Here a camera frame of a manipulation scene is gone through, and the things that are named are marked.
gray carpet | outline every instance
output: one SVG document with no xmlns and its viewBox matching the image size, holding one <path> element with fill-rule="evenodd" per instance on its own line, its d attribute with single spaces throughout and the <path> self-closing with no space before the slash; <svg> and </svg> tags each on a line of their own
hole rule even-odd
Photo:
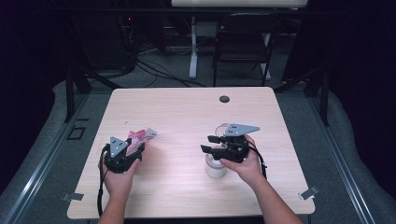
<svg viewBox="0 0 396 224">
<path fill-rule="evenodd" d="M 272 75 L 267 86 L 277 87 L 280 85 L 280 78 L 283 73 L 285 62 L 288 58 L 292 40 L 288 36 L 278 39 L 273 63 L 270 66 Z M 212 70 L 210 44 L 202 44 L 199 50 L 198 78 L 194 81 L 206 86 L 211 86 Z M 188 79 L 190 68 L 190 53 L 178 54 L 171 49 L 162 53 L 157 50 L 148 51 L 139 56 L 140 60 L 155 62 L 177 77 Z M 251 66 L 236 66 L 233 69 L 223 66 L 219 70 L 220 86 L 259 86 L 260 74 L 251 71 Z M 240 80 L 237 77 L 248 77 Z M 126 88 L 161 88 L 161 87 L 184 87 L 178 81 L 171 79 L 156 78 L 142 71 L 139 67 L 127 76 L 112 78 L 112 81 Z M 34 198 L 27 204 L 27 210 L 22 211 L 19 223 L 86 223 L 87 221 L 75 221 L 67 217 L 66 211 L 69 203 L 61 200 L 62 196 L 68 192 L 74 192 L 78 183 L 79 175 L 82 172 L 84 162 L 88 156 L 93 138 L 95 137 L 100 120 L 103 116 L 106 104 L 110 96 L 110 89 L 98 81 L 91 80 L 93 91 L 90 95 L 84 96 L 76 92 L 76 98 L 81 103 L 81 110 L 71 121 L 66 134 L 60 134 L 62 141 L 59 143 L 59 153 L 54 156 L 54 163 L 50 165 L 50 170 L 46 178 L 34 192 Z M 308 186 L 317 186 L 320 193 L 314 200 L 316 211 L 312 215 L 312 223 L 361 223 L 357 215 L 354 204 L 350 200 L 345 184 L 340 177 L 332 158 L 331 147 L 321 130 L 321 126 L 315 117 L 317 111 L 312 109 L 309 99 L 306 99 L 301 90 L 304 83 L 294 87 L 291 91 L 276 95 L 282 114 L 288 126 L 291 140 L 296 149 L 300 163 L 302 165 Z M 53 147 L 54 139 L 59 132 L 64 129 L 65 118 L 65 94 L 64 83 L 54 88 L 56 92 L 56 102 L 52 109 L 48 122 L 37 138 L 31 152 L 27 155 L 21 169 L 15 175 L 8 188 L 0 197 L 0 222 L 8 218 L 13 206 L 17 203 L 23 188 L 41 162 L 47 151 Z M 396 223 L 396 203 L 388 196 L 373 180 L 370 172 L 361 163 L 353 144 L 353 132 L 350 128 L 347 115 L 343 111 L 340 103 L 331 94 L 329 103 L 330 128 L 337 141 L 338 146 L 346 157 L 347 164 L 356 177 L 356 182 L 361 187 L 361 192 L 368 203 L 376 223 Z M 67 140 L 71 128 L 85 128 L 82 137 L 77 140 Z M 70 137 L 78 136 L 75 131 Z M 170 220 L 157 220 L 159 223 L 171 223 Z M 231 220 L 183 220 L 189 223 L 221 223 Z M 262 223 L 259 219 L 237 219 L 237 222 Z"/>
</svg>

round black object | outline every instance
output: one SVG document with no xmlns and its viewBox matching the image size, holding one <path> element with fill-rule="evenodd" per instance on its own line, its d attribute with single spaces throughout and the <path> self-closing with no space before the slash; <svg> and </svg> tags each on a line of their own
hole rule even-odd
<svg viewBox="0 0 396 224">
<path fill-rule="evenodd" d="M 222 96 L 220 96 L 220 101 L 222 102 L 222 103 L 228 103 L 228 102 L 230 102 L 230 97 L 228 97 L 228 96 L 226 96 L 226 95 L 222 95 Z"/>
</svg>

hand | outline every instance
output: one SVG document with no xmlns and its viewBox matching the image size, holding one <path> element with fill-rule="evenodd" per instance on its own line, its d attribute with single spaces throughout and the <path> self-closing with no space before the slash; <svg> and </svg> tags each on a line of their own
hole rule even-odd
<svg viewBox="0 0 396 224">
<path fill-rule="evenodd" d="M 249 143 L 250 146 L 254 147 L 254 140 L 247 134 L 245 134 L 245 137 L 251 143 Z M 253 150 L 248 152 L 246 159 L 242 163 L 236 163 L 226 159 L 221 159 L 220 162 L 230 170 L 237 172 L 241 179 L 251 187 L 253 187 L 252 185 L 255 181 L 260 180 L 261 177 L 263 178 L 259 158 Z"/>
<path fill-rule="evenodd" d="M 132 188 L 134 173 L 137 170 L 140 160 L 135 160 L 127 172 L 123 174 L 114 174 L 108 171 L 105 176 L 105 185 L 107 192 L 111 198 L 118 200 L 128 200 Z M 107 171 L 106 165 L 103 163 L 103 174 Z"/>
</svg>

chair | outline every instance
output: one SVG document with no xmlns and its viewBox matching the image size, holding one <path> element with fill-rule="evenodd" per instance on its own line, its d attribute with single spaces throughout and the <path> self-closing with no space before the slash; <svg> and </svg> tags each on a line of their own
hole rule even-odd
<svg viewBox="0 0 396 224">
<path fill-rule="evenodd" d="M 268 73 L 275 37 L 283 24 L 275 15 L 262 13 L 233 13 L 220 19 L 216 31 L 216 45 L 212 68 L 213 86 L 216 87 L 218 62 L 266 63 L 262 86 Z M 269 35 L 268 43 L 264 37 Z"/>
</svg>

wooden table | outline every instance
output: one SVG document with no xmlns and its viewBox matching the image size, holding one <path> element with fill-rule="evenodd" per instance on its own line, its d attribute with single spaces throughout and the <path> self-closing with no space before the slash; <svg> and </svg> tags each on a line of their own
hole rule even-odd
<svg viewBox="0 0 396 224">
<path fill-rule="evenodd" d="M 222 95 L 230 97 L 221 103 Z M 125 217 L 245 217 L 260 216 L 252 189 L 231 170 L 222 178 L 205 172 L 208 135 L 222 123 L 260 127 L 251 133 L 268 166 L 267 175 L 296 214 L 311 214 L 312 199 L 301 200 L 308 189 L 303 171 L 277 104 L 266 87 L 171 88 L 115 90 L 93 141 L 67 215 L 73 219 L 98 218 L 98 162 L 111 136 L 125 139 L 129 131 L 152 128 L 159 133 L 143 152 Z M 105 190 L 103 205 L 108 194 Z"/>
</svg>

